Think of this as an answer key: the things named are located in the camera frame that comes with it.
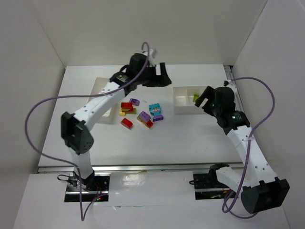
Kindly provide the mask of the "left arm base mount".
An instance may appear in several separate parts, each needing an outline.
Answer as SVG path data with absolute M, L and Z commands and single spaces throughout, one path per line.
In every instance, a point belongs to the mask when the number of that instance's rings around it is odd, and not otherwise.
M 66 183 L 64 202 L 79 202 L 80 184 L 74 173 L 59 174 L 57 180 Z M 95 173 L 94 178 L 84 185 L 82 184 L 82 201 L 91 202 L 94 198 L 96 202 L 109 201 L 110 174 Z

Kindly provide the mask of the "red green yellow lego stack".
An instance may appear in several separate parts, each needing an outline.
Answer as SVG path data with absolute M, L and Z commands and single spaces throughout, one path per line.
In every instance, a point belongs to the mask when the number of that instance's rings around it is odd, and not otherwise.
M 137 120 L 143 124 L 144 126 L 146 126 L 147 128 L 151 129 L 153 126 L 153 122 L 151 120 L 149 120 L 147 123 L 144 122 L 139 116 L 137 116 Z

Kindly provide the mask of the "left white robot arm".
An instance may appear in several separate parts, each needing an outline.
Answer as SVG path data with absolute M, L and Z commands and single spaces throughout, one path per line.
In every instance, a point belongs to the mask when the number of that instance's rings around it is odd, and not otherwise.
M 165 87 L 172 83 L 163 62 L 160 63 L 161 73 L 156 73 L 156 65 L 153 63 L 156 53 L 156 49 L 135 53 L 129 64 L 109 79 L 97 97 L 72 114 L 62 114 L 61 137 L 72 156 L 73 175 L 83 189 L 88 189 L 94 183 L 89 150 L 94 143 L 91 130 L 99 119 L 113 105 L 136 90 L 138 85 Z

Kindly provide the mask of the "red curved lego brick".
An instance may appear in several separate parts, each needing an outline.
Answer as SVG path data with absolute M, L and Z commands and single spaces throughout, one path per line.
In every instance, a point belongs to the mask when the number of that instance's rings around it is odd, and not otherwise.
M 121 120 L 121 125 L 124 126 L 124 127 L 126 127 L 126 128 L 129 129 L 129 130 L 132 129 L 132 127 L 133 127 L 132 121 L 130 121 L 130 120 L 127 119 L 127 118 L 124 118 L 124 119 Z

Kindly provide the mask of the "green sloped lego brick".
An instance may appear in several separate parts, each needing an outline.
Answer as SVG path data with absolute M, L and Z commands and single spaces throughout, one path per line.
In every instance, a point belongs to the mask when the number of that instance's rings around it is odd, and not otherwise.
M 193 95 L 193 103 L 196 103 L 197 99 L 199 98 L 200 96 L 198 94 L 194 94 Z

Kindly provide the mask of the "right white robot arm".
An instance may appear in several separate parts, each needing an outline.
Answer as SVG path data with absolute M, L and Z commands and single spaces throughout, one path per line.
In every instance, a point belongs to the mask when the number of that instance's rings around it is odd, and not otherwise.
M 216 183 L 228 186 L 250 214 L 280 207 L 290 189 L 286 179 L 280 179 L 263 155 L 245 113 L 235 107 L 235 93 L 229 87 L 207 86 L 195 102 L 205 113 L 216 118 L 218 125 L 232 141 L 244 170 L 237 174 L 226 164 L 211 166 Z

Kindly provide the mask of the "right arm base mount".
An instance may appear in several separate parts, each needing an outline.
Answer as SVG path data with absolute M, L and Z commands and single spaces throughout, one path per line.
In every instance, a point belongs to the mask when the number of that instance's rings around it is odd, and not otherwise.
M 223 167 L 229 167 L 226 163 L 211 165 L 208 172 L 193 174 L 193 180 L 189 184 L 194 187 L 195 199 L 224 199 L 231 190 L 228 186 L 220 183 L 216 177 L 216 171 Z

